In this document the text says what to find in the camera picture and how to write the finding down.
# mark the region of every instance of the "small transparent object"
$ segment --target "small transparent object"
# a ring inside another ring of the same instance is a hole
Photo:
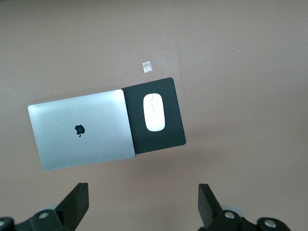
[[[153,71],[150,61],[143,63],[142,66],[145,73]]]

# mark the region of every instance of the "black mouse pad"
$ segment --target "black mouse pad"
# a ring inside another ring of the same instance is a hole
[[[130,130],[137,154],[171,148],[186,143],[177,93],[172,78],[164,78],[122,89],[125,95]],[[147,94],[157,93],[162,97],[165,127],[150,131],[146,127],[143,99]]]

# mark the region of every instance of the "wireless mouse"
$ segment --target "wireless mouse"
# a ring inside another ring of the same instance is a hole
[[[161,131],[165,128],[164,105],[160,94],[151,93],[143,98],[143,112],[149,131]]]

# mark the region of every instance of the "apple logo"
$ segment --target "apple logo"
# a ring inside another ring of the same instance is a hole
[[[77,135],[79,135],[79,137],[81,136],[81,134],[85,133],[85,128],[82,125],[77,125],[75,127],[76,131],[77,131]]]

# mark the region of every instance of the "laptop lid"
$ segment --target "laptop lid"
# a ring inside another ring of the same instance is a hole
[[[135,156],[122,90],[30,105],[45,170]]]

